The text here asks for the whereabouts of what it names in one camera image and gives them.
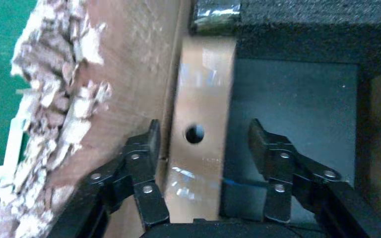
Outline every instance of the silver screw head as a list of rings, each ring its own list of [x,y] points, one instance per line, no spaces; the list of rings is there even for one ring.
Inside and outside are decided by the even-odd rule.
[[[101,174],[99,174],[99,173],[95,173],[95,174],[91,175],[91,179],[93,179],[93,180],[96,180],[96,179],[99,179],[99,178],[101,178]]]
[[[284,159],[288,159],[288,158],[290,157],[290,155],[287,154],[287,153],[285,153],[285,152],[281,153],[280,156],[281,156],[282,158],[284,158]]]
[[[142,188],[142,191],[144,193],[151,193],[152,192],[152,187],[150,185],[144,186],[144,188]]]
[[[284,185],[282,185],[282,184],[276,184],[275,185],[275,191],[277,191],[277,192],[285,192]]]
[[[323,174],[326,176],[326,177],[329,177],[329,178],[335,178],[336,177],[336,174],[330,170],[325,170],[323,172]]]

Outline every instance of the round hole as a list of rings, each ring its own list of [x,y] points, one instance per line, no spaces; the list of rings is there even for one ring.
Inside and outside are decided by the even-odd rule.
[[[152,192],[152,187],[147,185],[147,186],[144,186],[144,188],[142,189],[142,191],[144,193],[151,193]]]
[[[285,192],[285,188],[282,184],[276,184],[275,185],[275,191],[277,192]]]
[[[93,180],[96,180],[96,179],[99,179],[99,178],[101,178],[101,174],[99,174],[99,173],[95,173],[95,174],[91,175],[91,179],[93,179]]]
[[[190,144],[198,144],[204,137],[204,129],[201,125],[192,125],[186,130],[185,137]]]

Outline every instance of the gray panel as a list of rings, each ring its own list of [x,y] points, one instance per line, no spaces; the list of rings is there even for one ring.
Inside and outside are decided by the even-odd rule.
[[[267,131],[287,136],[300,153],[353,184],[357,74],[354,64],[237,59],[224,177],[262,180],[247,144],[250,120],[258,118]],[[292,222],[312,221],[293,199]]]

